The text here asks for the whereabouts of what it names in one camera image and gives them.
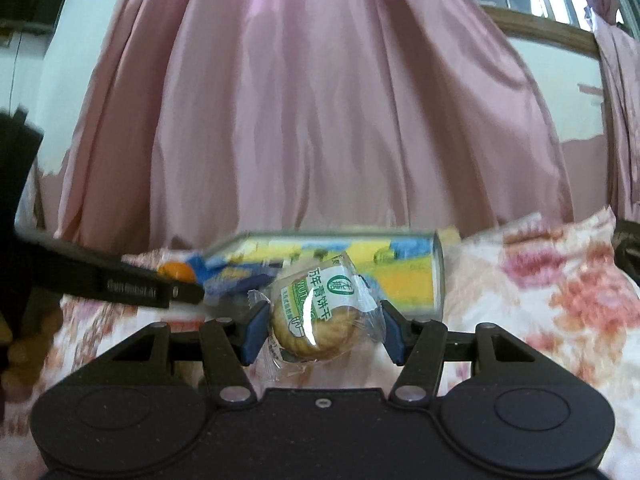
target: cable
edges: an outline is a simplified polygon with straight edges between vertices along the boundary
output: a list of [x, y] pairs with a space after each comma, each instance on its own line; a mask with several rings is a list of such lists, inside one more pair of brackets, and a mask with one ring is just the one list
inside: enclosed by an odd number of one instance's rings
[[11, 113], [11, 100], [14, 97], [15, 69], [18, 66], [18, 53], [20, 52], [21, 43], [22, 43], [22, 32], [20, 32], [20, 40], [18, 40], [18, 48], [15, 49], [14, 75], [11, 78], [11, 90], [9, 91], [9, 113]]

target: clear plastic packaging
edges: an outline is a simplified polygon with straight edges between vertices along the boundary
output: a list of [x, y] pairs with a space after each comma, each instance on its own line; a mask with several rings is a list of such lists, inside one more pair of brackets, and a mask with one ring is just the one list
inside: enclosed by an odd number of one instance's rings
[[268, 298], [250, 293], [250, 303], [267, 299], [271, 304], [272, 380], [334, 359], [363, 338], [374, 342], [385, 338], [380, 304], [346, 253], [300, 267], [283, 270]]

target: yellow and blue package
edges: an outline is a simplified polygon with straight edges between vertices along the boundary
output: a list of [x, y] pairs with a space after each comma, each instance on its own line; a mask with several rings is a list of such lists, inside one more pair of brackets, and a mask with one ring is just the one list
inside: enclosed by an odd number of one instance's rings
[[197, 282], [204, 288], [205, 302], [263, 288], [270, 285], [280, 272], [279, 266], [235, 264], [220, 257], [206, 260], [200, 254], [192, 256], [186, 263], [193, 269]]

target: curtain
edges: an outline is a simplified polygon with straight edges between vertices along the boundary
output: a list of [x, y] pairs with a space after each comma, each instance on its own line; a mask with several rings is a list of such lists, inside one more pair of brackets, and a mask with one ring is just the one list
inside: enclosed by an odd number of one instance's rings
[[121, 0], [59, 235], [203, 247], [247, 230], [572, 219], [558, 138], [473, 0]]
[[607, 128], [614, 141], [611, 206], [619, 218], [640, 221], [640, 50], [616, 27], [618, 0], [587, 0], [600, 49], [603, 83], [609, 105]]

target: floral bedsheet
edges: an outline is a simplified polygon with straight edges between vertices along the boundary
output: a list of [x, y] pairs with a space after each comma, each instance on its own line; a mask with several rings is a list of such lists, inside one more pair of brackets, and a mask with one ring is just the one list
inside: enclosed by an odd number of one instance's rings
[[[614, 266], [614, 227], [609, 210], [556, 229], [532, 217], [449, 248], [444, 322], [461, 332], [495, 322], [600, 390], [616, 414], [601, 468], [612, 480], [635, 480], [640, 474], [640, 300], [635, 283]], [[157, 268], [178, 256], [156, 251], [132, 260]], [[2, 480], [35, 480], [46, 471], [29, 433], [38, 394], [150, 322], [167, 320], [174, 330], [194, 330], [204, 320], [199, 314], [66, 297], [62, 306], [65, 323], [36, 393], [25, 404], [9, 406], [0, 427]], [[270, 385], [263, 365], [258, 359], [247, 370], [258, 392]], [[440, 393], [467, 378], [469, 370], [469, 364], [447, 364]], [[382, 346], [371, 344], [279, 386], [371, 386], [388, 392], [399, 371]], [[185, 378], [197, 382], [199, 373], [187, 370], [193, 377]]]

